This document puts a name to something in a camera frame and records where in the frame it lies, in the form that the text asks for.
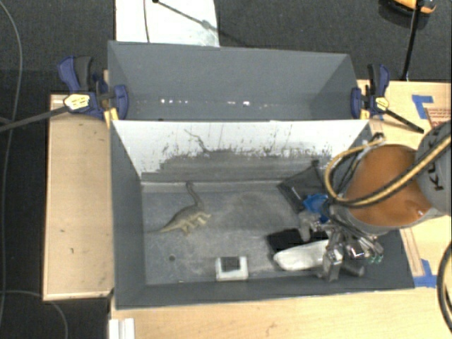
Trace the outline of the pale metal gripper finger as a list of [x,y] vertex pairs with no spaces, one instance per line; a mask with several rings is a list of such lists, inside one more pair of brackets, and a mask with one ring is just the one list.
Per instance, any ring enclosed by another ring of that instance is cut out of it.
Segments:
[[331,272],[333,270],[334,257],[329,252],[326,252],[322,257],[321,271],[319,278],[326,281],[331,281]]
[[343,255],[339,251],[333,252],[333,260],[331,266],[331,280],[335,281],[339,278],[340,269],[343,265]]

